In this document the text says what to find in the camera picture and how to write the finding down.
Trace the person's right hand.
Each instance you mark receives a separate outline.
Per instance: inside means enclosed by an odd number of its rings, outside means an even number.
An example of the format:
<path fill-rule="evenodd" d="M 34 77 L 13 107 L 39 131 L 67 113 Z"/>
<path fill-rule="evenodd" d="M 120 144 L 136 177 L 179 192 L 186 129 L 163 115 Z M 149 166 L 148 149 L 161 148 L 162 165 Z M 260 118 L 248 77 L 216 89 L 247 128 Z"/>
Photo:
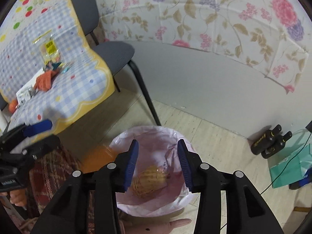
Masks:
<path fill-rule="evenodd" d="M 191 219 L 184 218 L 164 223 L 147 223 L 141 225 L 133 225 L 125 221 L 119 221 L 121 233 L 139 234 L 139 233 L 171 233 L 174 229 L 186 226 L 192 222 Z"/>

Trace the person's left hand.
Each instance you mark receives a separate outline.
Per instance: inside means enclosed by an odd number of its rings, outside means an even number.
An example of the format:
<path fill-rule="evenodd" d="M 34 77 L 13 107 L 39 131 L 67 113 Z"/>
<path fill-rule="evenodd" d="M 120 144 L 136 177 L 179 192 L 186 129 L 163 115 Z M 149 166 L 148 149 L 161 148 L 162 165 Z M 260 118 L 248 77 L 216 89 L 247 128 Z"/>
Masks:
<path fill-rule="evenodd" d="M 10 204 L 26 209 L 27 207 L 27 190 L 13 190 L 10 192 L 1 192 L 1 203 L 8 208 L 8 203 L 4 198 L 10 201 Z"/>

